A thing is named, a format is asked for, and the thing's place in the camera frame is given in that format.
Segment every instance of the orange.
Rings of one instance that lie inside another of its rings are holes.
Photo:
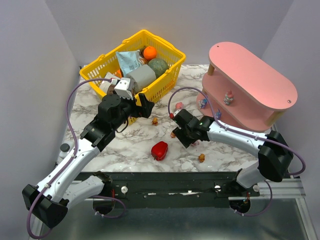
[[[148,61],[155,59],[157,57],[157,50],[153,46],[147,46],[143,51],[143,56]]]

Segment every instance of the wooden post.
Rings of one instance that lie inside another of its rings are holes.
[[[210,64],[208,69],[208,75],[212,76],[214,74],[214,70],[215,70],[214,66]]]
[[[268,119],[265,121],[265,124],[267,126],[272,126],[284,113],[285,111],[274,111],[271,116],[268,117]]]

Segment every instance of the gray wall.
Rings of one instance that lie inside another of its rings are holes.
[[[208,64],[221,41],[261,57],[293,0],[45,0],[75,58],[88,64],[141,29]]]
[[[320,1],[295,0],[263,60],[289,78],[297,88],[298,101],[277,121],[288,144],[306,161],[301,175],[309,212],[320,236]],[[291,170],[301,168],[296,158]]]
[[[53,168],[79,67],[46,3],[0,8],[0,239],[27,239],[26,184]]]

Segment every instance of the plastic basket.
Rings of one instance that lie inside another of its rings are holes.
[[[120,69],[116,57],[116,52],[127,52],[141,49],[143,46],[153,46],[157,50],[157,58],[165,60],[169,69],[163,75],[157,78],[149,86],[145,87],[140,93],[143,93],[149,101],[156,103],[166,95],[177,83],[178,74],[182,63],[186,60],[186,55],[176,49],[170,42],[152,34],[147,30],[141,30],[128,39],[122,41],[122,44],[107,54],[102,54],[95,61],[80,70],[80,75],[85,79],[104,78],[107,72],[116,74]],[[106,95],[99,86],[102,81],[89,82],[90,86],[102,100]],[[138,95],[136,104],[141,106]],[[130,117],[129,124],[136,121]]]

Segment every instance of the white marble surface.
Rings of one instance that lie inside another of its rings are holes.
[[[139,118],[123,133],[116,133],[115,139],[83,171],[222,172],[237,171],[253,164],[256,159],[252,155],[227,144],[203,141],[196,147],[190,146],[185,149],[177,138],[170,137],[170,133],[177,125],[168,116],[169,97],[174,90],[181,87],[202,89],[202,76],[207,69],[208,65],[183,65],[176,86],[155,104],[151,117]],[[202,114],[197,110],[196,97],[197,92],[192,90],[177,93],[171,103],[171,111],[174,110],[176,103],[183,102],[191,114],[200,118]],[[99,103],[89,84],[79,88],[70,118],[77,137],[98,113]],[[152,125],[154,117],[158,118],[158,126]],[[65,139],[71,139],[69,130]],[[151,148],[160,141],[168,143],[169,149],[163,161],[156,161],[151,156]],[[200,154],[205,154],[203,163],[198,161]]]

